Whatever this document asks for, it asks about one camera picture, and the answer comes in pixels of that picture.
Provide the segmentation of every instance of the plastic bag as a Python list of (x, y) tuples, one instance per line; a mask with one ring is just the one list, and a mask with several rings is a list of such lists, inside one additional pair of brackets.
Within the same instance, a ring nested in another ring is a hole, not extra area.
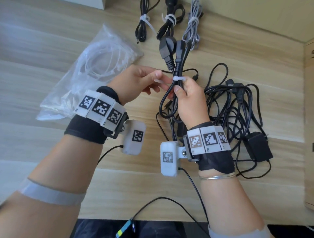
[(107, 85), (142, 55), (135, 45), (103, 25), (70, 70), (42, 101), (37, 120), (72, 118), (73, 110), (87, 89), (97, 90)]

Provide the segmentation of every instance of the person's right arm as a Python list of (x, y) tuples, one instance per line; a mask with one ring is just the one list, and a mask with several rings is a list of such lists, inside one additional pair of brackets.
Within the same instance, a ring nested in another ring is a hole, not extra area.
[[(203, 89), (186, 77), (184, 90), (174, 87), (178, 112), (187, 129), (209, 122)], [(202, 177), (221, 175), (215, 169), (199, 171)], [(265, 223), (236, 177), (202, 180), (201, 190), (210, 228), (220, 235), (237, 236), (263, 230)]]

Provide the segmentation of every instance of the teal and yellow cable connector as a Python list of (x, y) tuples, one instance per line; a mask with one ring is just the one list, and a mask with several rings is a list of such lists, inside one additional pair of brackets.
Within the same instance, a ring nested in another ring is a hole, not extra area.
[(128, 220), (126, 224), (124, 224), (124, 226), (117, 232), (116, 234), (116, 238), (119, 238), (123, 232), (125, 232), (125, 230), (132, 224), (132, 220)]

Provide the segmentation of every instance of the person's right hand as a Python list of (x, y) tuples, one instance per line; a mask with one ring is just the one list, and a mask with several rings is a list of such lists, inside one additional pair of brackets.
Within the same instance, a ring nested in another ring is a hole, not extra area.
[(185, 76), (184, 90), (176, 85), (174, 92), (178, 97), (178, 113), (181, 120), (191, 129), (204, 122), (209, 122), (204, 90), (190, 77)]

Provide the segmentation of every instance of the qr code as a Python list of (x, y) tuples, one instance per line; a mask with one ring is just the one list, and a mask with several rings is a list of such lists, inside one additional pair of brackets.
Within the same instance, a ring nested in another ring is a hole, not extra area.
[(92, 98), (90, 96), (85, 96), (84, 99), (79, 104), (79, 107), (89, 109), (90, 105), (93, 104), (94, 100), (95, 100), (95, 98)]
[(115, 109), (112, 109), (107, 120), (114, 124), (118, 124), (121, 116), (122, 116), (122, 113), (118, 112)]
[(162, 161), (165, 163), (173, 163), (172, 152), (162, 152)]
[(203, 137), (206, 145), (218, 144), (215, 132), (203, 134)]
[(190, 144), (191, 144), (191, 148), (197, 148), (197, 147), (202, 147), (202, 142), (201, 142), (201, 136), (200, 135), (196, 135), (196, 136), (191, 136), (189, 137), (190, 139)]
[(109, 108), (110, 108), (110, 105), (108, 103), (105, 103), (104, 101), (98, 99), (92, 111), (104, 116), (106, 115)]
[(143, 134), (143, 131), (134, 130), (132, 141), (142, 142)]
[(218, 132), (218, 136), (221, 143), (228, 143), (228, 140), (223, 132)]

